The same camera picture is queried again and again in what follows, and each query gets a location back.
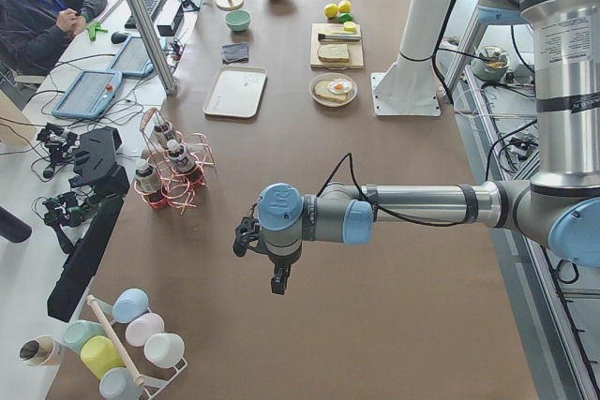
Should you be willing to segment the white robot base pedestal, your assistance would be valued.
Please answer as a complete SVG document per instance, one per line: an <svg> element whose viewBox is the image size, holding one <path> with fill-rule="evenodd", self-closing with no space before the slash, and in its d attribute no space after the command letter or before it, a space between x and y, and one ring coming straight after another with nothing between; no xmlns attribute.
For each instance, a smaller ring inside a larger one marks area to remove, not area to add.
<svg viewBox="0 0 600 400"><path fill-rule="evenodd" d="M456 0L412 0L397 60L371 75L374 112L385 116L441 114L435 54Z"/></svg>

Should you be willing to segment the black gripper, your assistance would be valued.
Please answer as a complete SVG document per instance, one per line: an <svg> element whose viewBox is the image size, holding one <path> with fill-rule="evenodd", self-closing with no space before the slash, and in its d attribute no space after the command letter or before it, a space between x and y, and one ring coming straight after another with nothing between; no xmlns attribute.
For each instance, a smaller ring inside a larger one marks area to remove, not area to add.
<svg viewBox="0 0 600 400"><path fill-rule="evenodd" d="M253 203L249 211L244 215L235 228L235 237L232 251L238 258L242 258L251 250L257 254L266 255L267 249L264 245L261 226L255 216L256 203ZM284 295L290 277L291 266L276 264L271 278L271 291L276 295Z"/></svg>

